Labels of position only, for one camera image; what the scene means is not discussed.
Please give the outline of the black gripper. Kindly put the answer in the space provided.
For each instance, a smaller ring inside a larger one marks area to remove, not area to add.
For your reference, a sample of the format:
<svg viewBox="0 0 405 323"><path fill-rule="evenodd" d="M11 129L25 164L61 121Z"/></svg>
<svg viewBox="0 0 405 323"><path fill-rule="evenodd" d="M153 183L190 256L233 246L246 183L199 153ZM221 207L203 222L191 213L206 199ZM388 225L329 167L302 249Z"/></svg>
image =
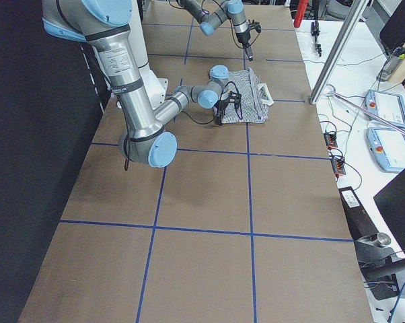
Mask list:
<svg viewBox="0 0 405 323"><path fill-rule="evenodd" d="M226 107L229 105L230 94L223 94L217 104L217 114L214 117L214 123L217 126L223 125L223 115L225 114Z"/></svg>
<svg viewBox="0 0 405 323"><path fill-rule="evenodd" d="M244 51L249 61L254 60L254 54L252 47L250 46L250 31L246 30L245 32L236 33L238 42L245 47Z"/></svg>

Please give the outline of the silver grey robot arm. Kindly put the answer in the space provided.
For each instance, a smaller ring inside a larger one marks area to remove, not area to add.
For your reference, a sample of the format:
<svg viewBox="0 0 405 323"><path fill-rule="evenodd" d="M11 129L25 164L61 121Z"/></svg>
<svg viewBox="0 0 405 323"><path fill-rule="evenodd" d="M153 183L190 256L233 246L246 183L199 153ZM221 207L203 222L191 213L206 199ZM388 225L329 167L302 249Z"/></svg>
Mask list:
<svg viewBox="0 0 405 323"><path fill-rule="evenodd" d="M165 130L167 123L192 102L211 109L226 97L229 71L215 65L207 84L177 87L157 108L152 106L134 56L145 43L129 40L132 23L141 25L132 1L43 1L42 20L51 36L95 48L122 107L126 131L119 147L128 162L166 167L178 147L174 134Z"/></svg>
<svg viewBox="0 0 405 323"><path fill-rule="evenodd" d="M177 1L178 6L190 13L199 23L200 29L205 36L212 35L224 22L229 21L231 31L235 34L233 37L235 45L244 50L249 61L253 61L254 54L250 34L252 30L255 30L258 34L261 33L260 22L250 21L246 18L242 1L214 1L214 3L217 8L215 11L210 12L203 7L203 1L200 3L194 0Z"/></svg>

